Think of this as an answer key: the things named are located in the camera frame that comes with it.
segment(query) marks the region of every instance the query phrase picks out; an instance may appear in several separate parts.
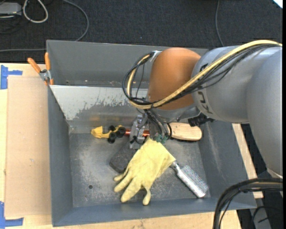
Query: yellow rubber glove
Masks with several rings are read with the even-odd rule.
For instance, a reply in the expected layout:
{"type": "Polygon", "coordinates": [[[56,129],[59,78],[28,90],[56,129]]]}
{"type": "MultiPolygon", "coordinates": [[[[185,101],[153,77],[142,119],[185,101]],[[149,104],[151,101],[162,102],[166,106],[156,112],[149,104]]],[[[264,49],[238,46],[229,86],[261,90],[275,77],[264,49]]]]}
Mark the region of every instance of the yellow rubber glove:
{"type": "Polygon", "coordinates": [[[151,200],[150,188],[153,182],[175,160],[161,143],[147,137],[142,147],[134,154],[125,172],[114,178],[115,181],[123,179],[114,188],[114,191],[120,192],[127,186],[121,197],[121,202],[124,203],[130,200],[140,189],[146,189],[147,194],[143,199],[143,204],[148,205],[151,200]]]}

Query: yellow cable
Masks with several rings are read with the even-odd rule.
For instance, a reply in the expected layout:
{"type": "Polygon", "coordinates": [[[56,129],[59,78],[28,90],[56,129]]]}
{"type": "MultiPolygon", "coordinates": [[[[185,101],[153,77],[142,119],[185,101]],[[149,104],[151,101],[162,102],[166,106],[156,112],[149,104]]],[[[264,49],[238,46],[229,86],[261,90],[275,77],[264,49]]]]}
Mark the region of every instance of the yellow cable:
{"type": "MultiPolygon", "coordinates": [[[[209,72],[211,69],[215,68],[217,65],[219,65],[221,62],[223,62],[224,60],[226,60],[227,58],[231,57],[232,55],[245,50],[249,47],[255,46],[255,45],[259,45],[259,44],[276,44],[278,46],[282,46],[281,43],[277,43],[274,41],[269,41],[269,40],[257,40],[257,41],[253,41],[253,42],[249,42],[246,43],[244,45],[241,45],[233,50],[231,50],[230,52],[228,52],[227,54],[225,54],[224,56],[222,56],[221,58],[219,58],[218,60],[216,60],[215,62],[213,62],[212,64],[210,64],[208,67],[206,67],[204,70],[202,70],[200,73],[198,73],[197,75],[195,75],[192,79],[190,79],[187,83],[185,83],[183,86],[181,86],[179,89],[177,89],[175,92],[173,92],[172,94],[170,94],[169,96],[167,96],[166,98],[154,103],[154,104],[148,104],[148,105],[140,105],[140,104],[136,104],[133,101],[129,100],[130,104],[138,109],[150,109],[151,107],[157,108],[163,104],[165,104],[166,102],[168,102],[169,100],[171,100],[172,98],[176,97],[179,93],[181,93],[182,91],[184,91],[186,88],[190,87],[194,82],[196,82],[201,76],[203,76],[205,73],[209,72]]],[[[130,86],[131,86],[131,82],[133,80],[133,76],[135,73],[135,69],[132,71],[129,80],[128,80],[128,84],[127,84],[127,93],[128,95],[130,95],[130,86]]]]}

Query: orange handle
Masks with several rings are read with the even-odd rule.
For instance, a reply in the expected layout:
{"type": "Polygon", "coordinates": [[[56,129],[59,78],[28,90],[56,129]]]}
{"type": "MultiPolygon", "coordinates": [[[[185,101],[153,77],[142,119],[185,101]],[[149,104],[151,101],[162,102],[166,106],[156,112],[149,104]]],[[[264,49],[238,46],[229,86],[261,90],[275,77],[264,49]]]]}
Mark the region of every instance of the orange handle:
{"type": "Polygon", "coordinates": [[[38,66],[38,64],[37,64],[32,58],[28,58],[28,62],[29,62],[29,64],[34,68],[34,70],[35,70],[37,73],[40,73],[40,72],[41,72],[40,67],[38,66]]]}
{"type": "Polygon", "coordinates": [[[46,63],[46,68],[47,68],[47,70],[50,70],[50,69],[51,69],[51,63],[50,63],[49,53],[48,53],[48,52],[46,52],[46,53],[44,54],[44,61],[45,61],[45,63],[46,63]]]}

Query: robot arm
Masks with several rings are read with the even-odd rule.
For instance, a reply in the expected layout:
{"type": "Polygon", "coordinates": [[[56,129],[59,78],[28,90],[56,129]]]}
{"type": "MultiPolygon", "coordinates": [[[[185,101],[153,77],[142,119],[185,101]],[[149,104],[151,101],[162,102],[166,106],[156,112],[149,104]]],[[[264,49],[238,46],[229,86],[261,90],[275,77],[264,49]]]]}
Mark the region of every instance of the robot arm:
{"type": "Polygon", "coordinates": [[[134,99],[129,82],[152,56],[139,60],[124,79],[133,106],[163,126],[184,120],[191,126],[214,120],[250,124],[267,168],[283,176],[281,44],[260,40],[202,57],[184,48],[164,50],[153,63],[146,99],[134,99]]]}

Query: orange object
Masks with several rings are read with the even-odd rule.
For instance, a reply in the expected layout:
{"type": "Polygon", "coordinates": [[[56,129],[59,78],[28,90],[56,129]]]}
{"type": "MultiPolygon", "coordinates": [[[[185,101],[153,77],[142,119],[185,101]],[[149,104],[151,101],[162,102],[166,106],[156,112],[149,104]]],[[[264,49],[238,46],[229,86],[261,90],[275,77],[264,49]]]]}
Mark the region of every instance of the orange object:
{"type": "Polygon", "coordinates": [[[40,72],[41,72],[40,67],[38,66],[38,64],[37,64],[32,58],[28,58],[28,63],[34,68],[34,70],[35,70],[37,73],[40,73],[40,72]]]}
{"type": "Polygon", "coordinates": [[[46,52],[44,54],[44,61],[45,61],[47,70],[50,70],[51,69],[51,63],[50,63],[49,53],[48,52],[46,52]]]}
{"type": "MultiPolygon", "coordinates": [[[[186,48],[169,48],[162,51],[155,59],[148,89],[148,100],[162,100],[187,83],[192,77],[195,64],[201,56],[186,48]]],[[[191,94],[185,95],[159,109],[173,110],[193,104],[191,94]]]]}
{"type": "MultiPolygon", "coordinates": [[[[125,135],[130,135],[130,132],[131,132],[130,129],[126,129],[125,135]]],[[[149,136],[149,131],[148,130],[143,131],[143,136],[144,137],[149,136]]]]}

